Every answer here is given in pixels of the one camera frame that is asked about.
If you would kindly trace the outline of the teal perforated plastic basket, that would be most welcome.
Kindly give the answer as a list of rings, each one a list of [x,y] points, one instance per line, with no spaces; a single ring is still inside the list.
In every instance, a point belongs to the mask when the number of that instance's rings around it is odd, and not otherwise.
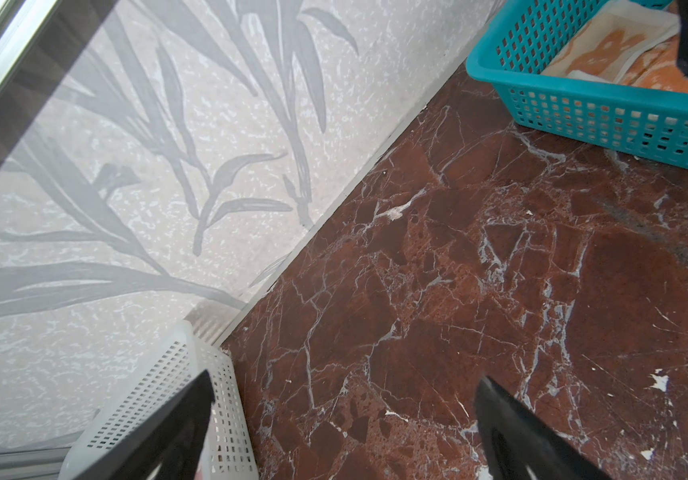
[[[543,75],[600,1],[509,1],[466,60],[529,128],[688,169],[688,94]]]

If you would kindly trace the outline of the orange rabbit print towel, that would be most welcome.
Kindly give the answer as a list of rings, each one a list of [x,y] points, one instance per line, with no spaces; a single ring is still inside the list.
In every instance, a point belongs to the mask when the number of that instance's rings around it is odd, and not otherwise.
[[[609,1],[542,71],[546,76],[688,94],[676,66],[680,17],[631,1]]]

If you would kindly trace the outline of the white perforated plastic basket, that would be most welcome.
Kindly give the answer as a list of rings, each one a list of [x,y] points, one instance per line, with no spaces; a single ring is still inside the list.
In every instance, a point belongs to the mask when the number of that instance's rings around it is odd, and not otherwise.
[[[71,447],[62,479],[257,479],[230,357],[181,321]]]

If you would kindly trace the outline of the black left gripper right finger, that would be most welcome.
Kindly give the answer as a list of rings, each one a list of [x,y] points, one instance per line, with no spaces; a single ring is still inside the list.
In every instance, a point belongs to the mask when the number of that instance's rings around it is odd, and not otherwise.
[[[489,376],[477,385],[475,413],[495,479],[609,477]]]

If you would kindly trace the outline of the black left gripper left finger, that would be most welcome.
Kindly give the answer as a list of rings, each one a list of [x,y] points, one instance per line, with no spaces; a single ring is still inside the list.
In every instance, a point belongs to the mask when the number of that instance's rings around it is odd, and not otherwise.
[[[215,394],[202,371],[80,479],[195,479]]]

